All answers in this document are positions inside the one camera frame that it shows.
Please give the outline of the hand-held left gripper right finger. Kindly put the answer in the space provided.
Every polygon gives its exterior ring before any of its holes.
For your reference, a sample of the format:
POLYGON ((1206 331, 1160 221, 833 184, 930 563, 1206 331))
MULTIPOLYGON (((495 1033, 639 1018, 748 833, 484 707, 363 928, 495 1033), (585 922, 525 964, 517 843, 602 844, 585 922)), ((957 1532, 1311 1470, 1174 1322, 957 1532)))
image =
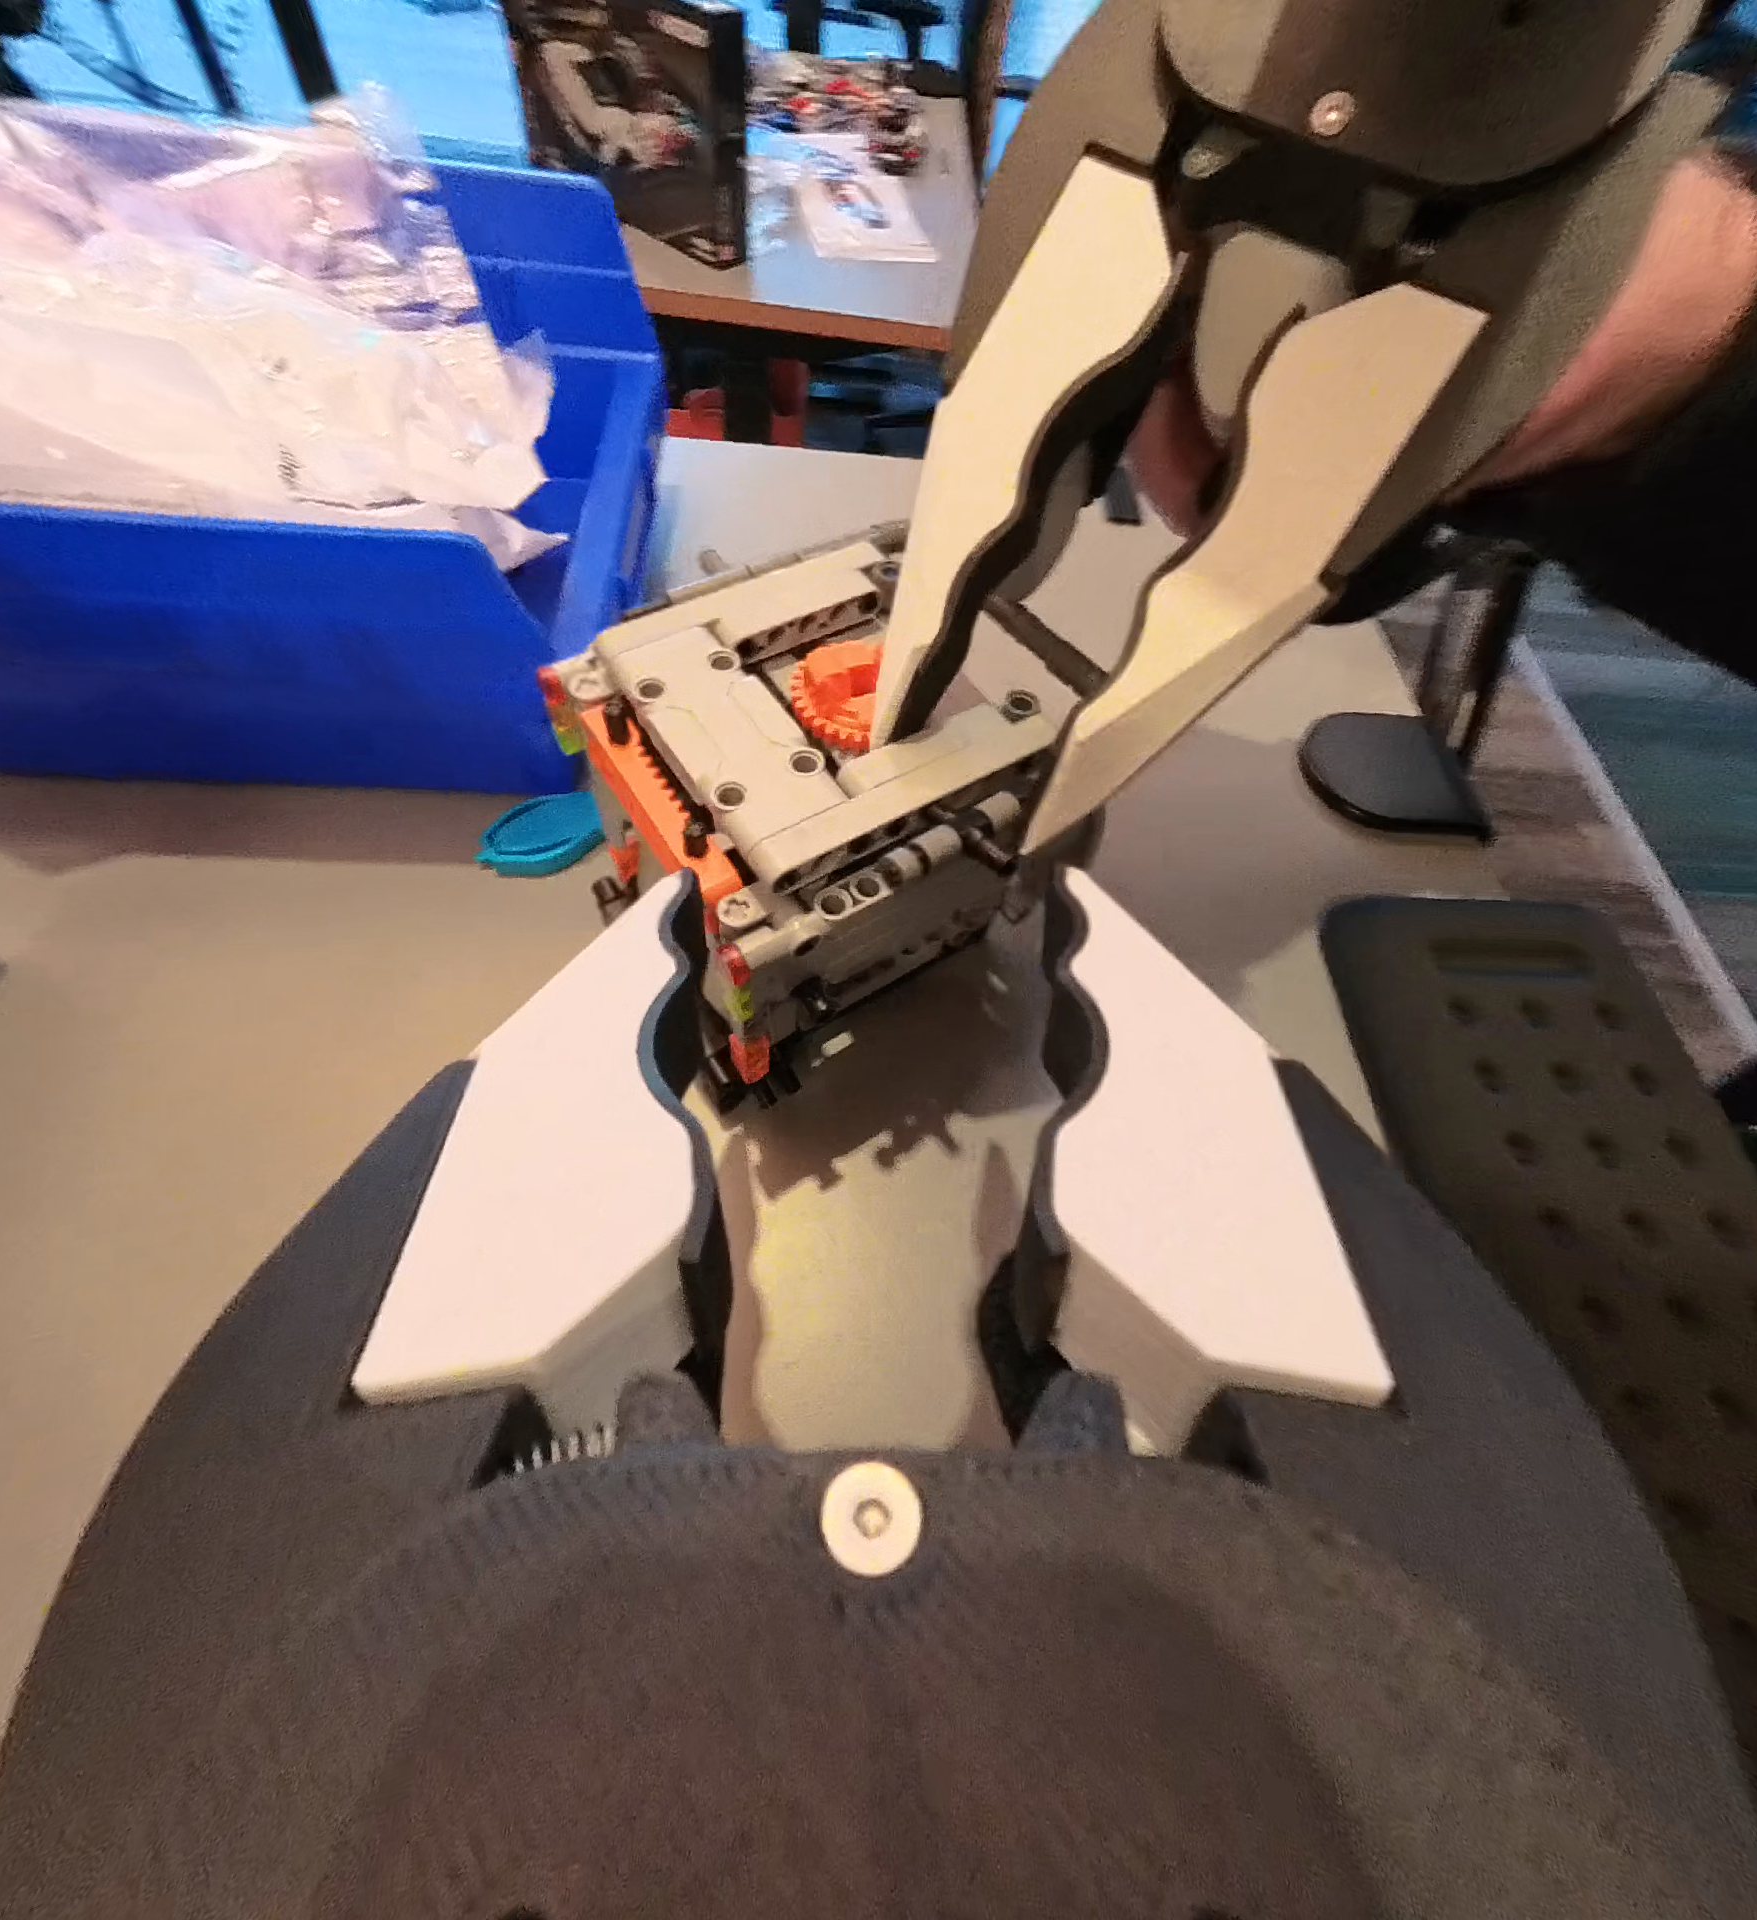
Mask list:
POLYGON ((1057 1106, 993 1280, 1004 1360, 1110 1380, 1131 1419, 1222 1387, 1389 1404, 1275 1051, 1085 871, 1052 874, 1041 966, 1057 1106))

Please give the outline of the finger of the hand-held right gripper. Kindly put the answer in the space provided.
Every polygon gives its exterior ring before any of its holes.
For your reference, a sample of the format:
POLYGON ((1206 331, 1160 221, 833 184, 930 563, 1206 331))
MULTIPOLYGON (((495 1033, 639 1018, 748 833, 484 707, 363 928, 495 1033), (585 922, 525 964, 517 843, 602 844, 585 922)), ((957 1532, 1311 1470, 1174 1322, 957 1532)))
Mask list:
POLYGON ((1251 384, 1206 535, 1167 567, 1071 715, 1027 850, 1069 835, 1329 603, 1325 578, 1486 316, 1412 284, 1294 324, 1251 384))
POLYGON ((1120 409, 1177 282, 1153 180, 1084 155, 938 403, 872 737, 925 725, 987 598, 1049 539, 1052 494, 1120 409))

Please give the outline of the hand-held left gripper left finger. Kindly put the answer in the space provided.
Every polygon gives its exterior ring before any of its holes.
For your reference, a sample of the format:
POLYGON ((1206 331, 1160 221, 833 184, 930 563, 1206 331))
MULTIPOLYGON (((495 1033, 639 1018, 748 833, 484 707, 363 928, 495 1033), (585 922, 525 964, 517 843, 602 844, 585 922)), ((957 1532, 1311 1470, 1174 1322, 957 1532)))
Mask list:
POLYGON ((705 958, 697 881, 663 879, 474 1051, 359 1402, 614 1411, 625 1380, 680 1370, 719 1408, 720 1196, 686 1104, 705 958))

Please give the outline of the teal brick separator tool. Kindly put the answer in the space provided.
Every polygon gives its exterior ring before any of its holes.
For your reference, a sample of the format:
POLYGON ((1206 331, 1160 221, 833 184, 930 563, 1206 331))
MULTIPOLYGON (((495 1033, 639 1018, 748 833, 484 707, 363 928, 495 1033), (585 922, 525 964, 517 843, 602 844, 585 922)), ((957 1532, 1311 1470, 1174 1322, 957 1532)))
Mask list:
POLYGON ((597 805, 588 792, 532 797, 506 809, 483 831, 477 862, 498 876, 538 879, 563 872, 603 844, 597 805))

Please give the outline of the grey toy brick model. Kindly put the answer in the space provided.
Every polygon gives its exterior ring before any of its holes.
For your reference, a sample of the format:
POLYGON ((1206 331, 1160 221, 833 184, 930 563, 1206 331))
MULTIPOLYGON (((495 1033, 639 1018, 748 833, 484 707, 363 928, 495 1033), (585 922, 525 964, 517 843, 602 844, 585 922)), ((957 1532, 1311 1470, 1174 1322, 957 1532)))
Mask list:
POLYGON ((602 917, 677 871, 698 887, 720 1111, 796 1093, 804 1043, 1012 909, 1057 721, 1012 686, 872 742, 905 545, 877 521, 713 573, 538 673, 612 859, 602 917))

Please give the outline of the person's right forearm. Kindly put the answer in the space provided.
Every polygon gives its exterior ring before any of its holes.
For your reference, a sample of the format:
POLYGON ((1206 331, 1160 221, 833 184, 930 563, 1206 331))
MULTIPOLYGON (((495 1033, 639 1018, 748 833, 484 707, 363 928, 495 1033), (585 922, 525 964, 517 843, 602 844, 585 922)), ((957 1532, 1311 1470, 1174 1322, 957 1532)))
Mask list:
MULTIPOLYGON (((1719 147, 1757 187, 1757 149, 1719 147)), ((1757 688, 1757 301, 1697 394, 1627 453, 1462 492, 1456 513, 1757 688)))

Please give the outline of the person's right hand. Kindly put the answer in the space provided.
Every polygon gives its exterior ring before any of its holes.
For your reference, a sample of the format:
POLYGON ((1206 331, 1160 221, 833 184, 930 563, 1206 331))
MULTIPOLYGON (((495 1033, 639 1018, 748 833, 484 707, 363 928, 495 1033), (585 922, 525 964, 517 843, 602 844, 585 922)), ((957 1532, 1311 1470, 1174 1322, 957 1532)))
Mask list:
POLYGON ((1675 414, 1757 301, 1757 187, 1709 143, 1663 180, 1635 263, 1558 382, 1462 492, 1609 461, 1675 414))

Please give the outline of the small clear parts bag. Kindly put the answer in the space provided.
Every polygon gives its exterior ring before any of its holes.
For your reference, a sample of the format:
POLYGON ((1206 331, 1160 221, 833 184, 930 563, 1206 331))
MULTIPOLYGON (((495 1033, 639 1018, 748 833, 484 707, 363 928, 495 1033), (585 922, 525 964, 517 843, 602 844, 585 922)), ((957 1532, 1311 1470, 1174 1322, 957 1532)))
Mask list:
POLYGON ((904 186, 854 149, 820 141, 795 149, 795 212, 822 258, 863 263, 935 263, 938 246, 904 186))

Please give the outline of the wooden desk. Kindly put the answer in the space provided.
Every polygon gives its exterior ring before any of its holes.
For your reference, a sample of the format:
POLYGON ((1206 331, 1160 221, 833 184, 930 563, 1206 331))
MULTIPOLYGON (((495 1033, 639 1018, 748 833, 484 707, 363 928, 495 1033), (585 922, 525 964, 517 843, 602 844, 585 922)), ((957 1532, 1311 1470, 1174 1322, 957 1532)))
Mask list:
POLYGON ((639 299, 655 323, 698 323, 776 339, 942 352, 978 221, 978 182, 959 98, 924 108, 928 156, 905 182, 930 261, 818 254, 802 232, 735 268, 713 268, 638 228, 621 228, 639 299))

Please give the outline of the black stand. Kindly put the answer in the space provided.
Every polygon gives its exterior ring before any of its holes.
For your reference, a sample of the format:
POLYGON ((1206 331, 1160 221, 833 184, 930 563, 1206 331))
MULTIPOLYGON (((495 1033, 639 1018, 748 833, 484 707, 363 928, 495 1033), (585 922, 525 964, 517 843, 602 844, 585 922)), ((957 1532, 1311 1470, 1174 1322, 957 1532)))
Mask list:
POLYGON ((1298 748, 1303 783, 1324 806, 1372 833, 1494 841, 1475 761, 1535 574, 1537 554, 1522 542, 1450 542, 1419 661, 1416 712, 1335 712, 1298 748))

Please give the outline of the dark carton box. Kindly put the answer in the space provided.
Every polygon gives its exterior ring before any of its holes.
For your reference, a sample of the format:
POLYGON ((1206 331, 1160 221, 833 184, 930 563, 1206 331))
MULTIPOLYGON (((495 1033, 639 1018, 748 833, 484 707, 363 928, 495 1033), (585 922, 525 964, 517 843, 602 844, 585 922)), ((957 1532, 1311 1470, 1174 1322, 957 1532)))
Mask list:
POLYGON ((709 2, 505 2, 537 167, 599 180, 620 221, 705 265, 746 259, 746 17, 709 2))

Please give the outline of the blue plastic bin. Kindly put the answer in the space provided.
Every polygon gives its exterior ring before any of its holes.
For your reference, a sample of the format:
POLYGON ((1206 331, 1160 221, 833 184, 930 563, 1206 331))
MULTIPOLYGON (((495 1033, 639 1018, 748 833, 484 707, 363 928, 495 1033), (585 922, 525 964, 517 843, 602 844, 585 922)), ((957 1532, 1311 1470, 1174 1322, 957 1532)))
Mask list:
POLYGON ((430 160, 506 337, 555 355, 537 530, 479 541, 0 501, 0 773, 555 791, 538 671, 631 611, 666 376, 593 180, 430 160))

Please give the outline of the clear plastic bags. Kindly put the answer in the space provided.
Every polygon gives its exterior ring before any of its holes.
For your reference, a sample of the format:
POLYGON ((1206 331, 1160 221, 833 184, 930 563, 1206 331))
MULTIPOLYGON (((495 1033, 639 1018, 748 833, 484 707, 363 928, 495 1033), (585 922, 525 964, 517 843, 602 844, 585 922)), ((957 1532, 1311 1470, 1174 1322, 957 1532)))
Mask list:
POLYGON ((301 124, 0 101, 0 503, 479 541, 508 574, 555 401, 400 103, 301 124))

